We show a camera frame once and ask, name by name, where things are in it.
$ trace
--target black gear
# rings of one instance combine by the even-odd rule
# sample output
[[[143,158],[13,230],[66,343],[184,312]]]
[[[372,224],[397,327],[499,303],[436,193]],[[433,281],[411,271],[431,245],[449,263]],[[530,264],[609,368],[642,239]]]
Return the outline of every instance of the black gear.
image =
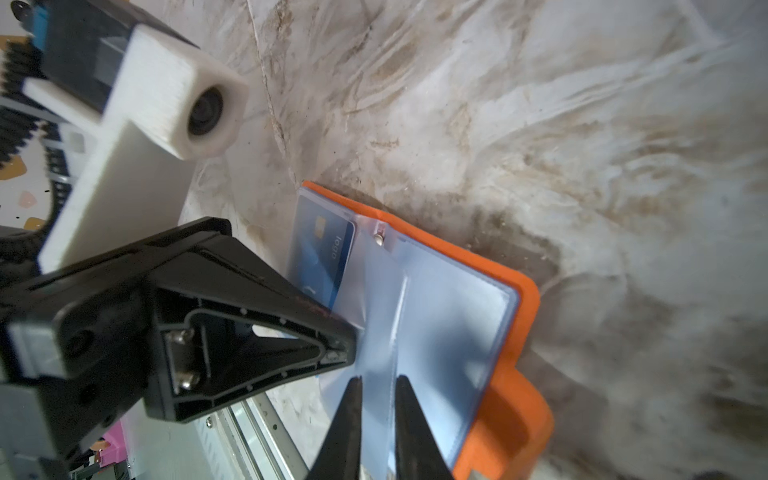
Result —
[[[3,64],[2,96],[29,105],[41,106],[22,93],[22,85],[27,77],[43,78],[40,71],[41,52],[32,44],[9,42]],[[18,154],[27,144],[32,133],[37,130],[38,119],[27,114],[0,107],[0,167]]]
[[[6,51],[3,96],[29,105],[33,108],[43,107],[22,93],[22,85],[26,77],[44,78],[40,72],[41,52],[29,43],[9,43]],[[10,108],[0,108],[0,167],[10,156],[17,154],[32,133],[38,128],[39,119],[23,114]],[[43,138],[61,141],[57,124],[44,124]],[[57,148],[45,148],[45,161],[48,171],[64,177],[69,176],[64,152]],[[7,237],[0,237],[0,276],[3,272],[10,273],[17,267],[11,264],[35,261],[45,238],[53,228],[61,209],[69,197],[71,186],[57,181],[51,181],[51,213],[48,220],[40,229],[24,232]]]

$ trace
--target card chip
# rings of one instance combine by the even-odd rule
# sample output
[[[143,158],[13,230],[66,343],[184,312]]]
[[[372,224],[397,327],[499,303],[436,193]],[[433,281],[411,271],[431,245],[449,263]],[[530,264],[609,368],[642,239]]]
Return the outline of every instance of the card chip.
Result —
[[[323,238],[326,232],[326,219],[325,217],[317,217],[315,219],[315,237]]]

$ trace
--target blue card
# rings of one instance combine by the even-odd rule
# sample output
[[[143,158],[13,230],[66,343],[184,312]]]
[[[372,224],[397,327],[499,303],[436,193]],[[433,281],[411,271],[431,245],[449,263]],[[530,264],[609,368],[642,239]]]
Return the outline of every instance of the blue card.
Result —
[[[353,222],[299,195],[288,280],[333,308],[354,236]]]

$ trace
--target card holder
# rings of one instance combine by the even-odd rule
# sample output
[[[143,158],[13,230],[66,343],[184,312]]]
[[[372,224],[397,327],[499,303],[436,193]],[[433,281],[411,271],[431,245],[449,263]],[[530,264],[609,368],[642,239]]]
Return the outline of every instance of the card holder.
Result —
[[[531,452],[531,461],[538,456],[551,413],[514,369],[538,307],[527,277],[309,182],[299,192],[288,272],[358,329],[355,365],[319,382],[333,417],[349,378],[363,377],[361,461],[375,480],[394,468],[397,375],[410,378],[456,478],[471,469],[498,476],[510,461],[525,469]],[[532,391],[520,411],[513,389]],[[498,398],[519,432],[484,426]]]

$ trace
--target orange tray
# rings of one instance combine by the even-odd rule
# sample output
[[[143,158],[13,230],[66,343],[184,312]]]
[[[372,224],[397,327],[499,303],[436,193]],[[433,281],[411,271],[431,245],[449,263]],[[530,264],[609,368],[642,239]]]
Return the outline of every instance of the orange tray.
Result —
[[[426,233],[392,214],[342,197],[310,181],[305,181],[303,186],[356,214],[386,222],[400,233],[517,290],[520,295],[518,311],[475,421],[458,454],[453,476],[456,480],[466,480],[470,472],[476,470],[491,480],[502,476],[504,480],[527,478],[554,428],[552,411],[546,401],[515,368],[538,311],[538,288],[533,280]]]

